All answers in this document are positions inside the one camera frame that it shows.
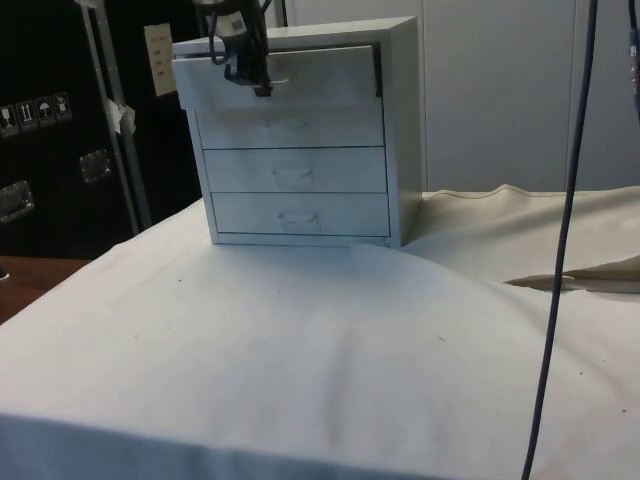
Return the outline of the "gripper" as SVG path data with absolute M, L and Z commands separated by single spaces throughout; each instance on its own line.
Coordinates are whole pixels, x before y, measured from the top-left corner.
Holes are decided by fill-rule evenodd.
M 215 24 L 214 34 L 222 39 L 247 34 L 262 19 L 262 4 L 251 0 L 196 1 L 199 13 Z M 225 44 L 224 77 L 241 86 L 252 84 L 257 97 L 270 97 L 268 46 L 259 35 L 251 35 L 249 47 L 243 42 Z

